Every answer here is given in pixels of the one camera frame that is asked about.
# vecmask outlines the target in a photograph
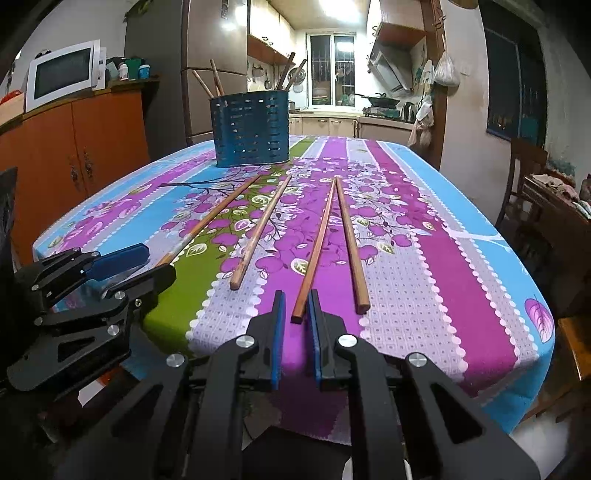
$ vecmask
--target cabinet handle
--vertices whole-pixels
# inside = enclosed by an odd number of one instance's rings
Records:
[[[76,185],[76,188],[78,188],[79,187],[79,184],[78,184],[78,170],[76,170],[76,168],[72,164],[70,164],[70,178],[74,182],[74,185]]]
[[[92,162],[90,161],[90,158],[88,157],[88,153],[86,152],[86,149],[84,149],[83,152],[84,152],[84,169],[86,170],[86,174],[88,175],[88,178],[92,179]]]

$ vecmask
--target chopstick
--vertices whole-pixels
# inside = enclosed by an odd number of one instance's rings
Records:
[[[223,91],[222,81],[220,80],[220,76],[217,73],[216,63],[213,61],[213,59],[209,59],[209,63],[212,64],[213,81],[216,83],[217,90],[219,91],[220,95],[226,95]]]
[[[320,221],[320,228],[318,229],[316,240],[314,240],[312,255],[310,256],[310,261],[308,262],[308,268],[306,269],[304,281],[301,283],[300,292],[298,293],[295,300],[294,310],[291,314],[292,323],[302,323],[304,312],[306,311],[306,300],[308,298],[310,287],[312,286],[312,281],[314,280],[314,273],[316,272],[316,266],[318,265],[320,252],[322,251],[322,243],[324,242],[326,226],[329,223],[330,208],[334,194],[335,179],[333,179],[332,184],[330,185],[329,197],[326,200],[326,205],[324,206],[324,214],[322,215],[322,220]]]
[[[287,64],[285,65],[285,68],[283,69],[283,73],[281,74],[281,77],[279,78],[279,83],[277,83],[277,90],[281,90],[281,88],[283,87],[283,82],[285,81],[285,77],[287,77],[287,72],[289,71],[292,62],[294,61],[294,57],[296,56],[296,53],[293,51],[290,54],[290,58],[289,60],[287,60]]]
[[[230,202],[235,200],[238,195],[240,195],[242,192],[244,192],[244,190],[246,190],[250,185],[255,183],[259,178],[260,178],[260,175],[257,175],[256,177],[253,177],[253,178],[247,180],[242,185],[240,185],[236,190],[234,190],[227,198],[223,199],[214,208],[212,208],[209,211],[209,213],[202,220],[200,220],[197,225],[195,225],[191,229],[189,234],[185,236],[185,238],[183,239],[183,241],[180,243],[179,246],[177,246],[174,250],[168,252],[165,256],[162,257],[162,259],[158,262],[157,266],[172,262],[172,260],[174,260],[176,258],[176,256],[181,251],[183,251],[183,248],[185,248],[189,243],[191,243],[191,240],[193,240],[193,238],[195,238],[199,234],[199,232],[207,226],[207,224],[209,222],[211,222],[215,217],[217,217],[217,215],[224,208],[226,208],[230,204]]]
[[[370,308],[368,285],[365,282],[363,274],[363,266],[359,259],[359,251],[357,249],[357,241],[355,240],[355,232],[353,231],[353,224],[349,215],[349,207],[345,199],[345,191],[341,179],[336,179],[336,191],[339,196],[340,215],[343,219],[343,228],[345,229],[345,240],[347,242],[347,250],[349,251],[349,264],[351,267],[351,276],[353,278],[353,293],[355,295],[355,312],[358,315],[364,315]]]
[[[195,78],[197,79],[197,81],[201,84],[201,86],[203,87],[203,90],[205,90],[205,93],[207,93],[207,96],[209,98],[213,98],[213,93],[212,91],[207,88],[207,85],[205,84],[205,82],[203,81],[203,79],[199,76],[199,74],[195,71],[195,70],[191,70],[193,72],[193,75],[195,75]]]
[[[275,192],[275,195],[273,195],[273,198],[271,199],[269,205],[265,209],[265,213],[263,213],[263,216],[256,224],[255,231],[252,234],[251,240],[248,242],[248,245],[244,249],[244,253],[242,255],[242,258],[240,259],[240,263],[238,264],[236,270],[234,270],[232,278],[230,278],[231,290],[238,290],[240,288],[240,285],[242,284],[242,279],[244,278],[244,274],[246,273],[248,264],[251,262],[252,256],[256,250],[256,246],[258,245],[258,241],[261,238],[265,225],[269,221],[269,218],[271,217],[271,214],[275,209],[275,205],[277,205],[277,202],[279,202],[281,195],[283,195],[283,192],[290,181],[291,175],[288,175],[287,178],[280,185],[279,189]]]
[[[301,61],[300,66],[298,67],[298,69],[295,71],[294,76],[291,78],[291,80],[287,83],[287,86],[285,87],[285,89],[287,91],[289,91],[289,89],[291,88],[291,86],[294,84],[295,79],[297,78],[297,76],[300,74],[302,68],[304,68],[304,65],[306,64],[307,59],[304,59]]]

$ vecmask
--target green stripe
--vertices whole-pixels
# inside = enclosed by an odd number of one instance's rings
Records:
[[[301,157],[315,141],[314,137],[303,138],[290,148],[290,157],[292,159]],[[162,350],[172,352],[180,349],[189,353],[184,336],[189,330],[189,322],[203,308],[202,303],[207,299],[207,291],[212,288],[212,281],[216,279],[222,262],[229,258],[233,251],[233,247],[228,247],[227,251],[223,252],[220,246],[213,244],[211,240],[221,233],[231,233],[240,238],[245,230],[235,231],[236,222],[249,218],[251,212],[263,205],[254,203],[252,199],[255,196],[259,196],[259,200],[262,197],[270,199],[267,195],[260,195],[258,190],[265,185],[280,183],[279,176],[291,166],[291,160],[284,164],[273,165],[267,175],[251,185],[243,194],[243,198],[240,197],[249,201],[246,209],[231,209],[216,217],[216,219],[229,219],[228,227],[213,232],[205,229],[193,239],[185,253],[175,262],[176,282],[159,295],[158,306],[144,320],[144,330]],[[198,244],[205,244],[206,250],[188,257],[187,251]]]

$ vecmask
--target white microwave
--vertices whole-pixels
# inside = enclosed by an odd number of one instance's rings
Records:
[[[105,57],[106,49],[100,47],[100,40],[94,40],[33,60],[28,72],[25,111],[80,90],[104,88]]]

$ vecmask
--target table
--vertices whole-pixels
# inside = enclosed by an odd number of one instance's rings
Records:
[[[355,313],[338,203],[314,279],[322,308],[381,352],[424,352],[511,431],[540,389],[554,322],[525,268],[495,228],[407,147],[342,137],[290,137],[291,161],[217,168],[212,142],[169,155],[105,188],[35,243],[38,258],[72,247],[103,254],[143,242],[155,265],[247,177],[263,176],[177,256],[175,284],[145,319],[164,349],[211,352],[270,310],[276,289],[295,302],[324,198],[343,177],[372,307]],[[229,277],[270,196],[293,174],[242,287]],[[91,284],[69,305],[97,297]],[[253,395],[251,434],[268,424],[347,442],[346,395],[320,394],[306,372],[304,325],[287,322],[280,390]]]

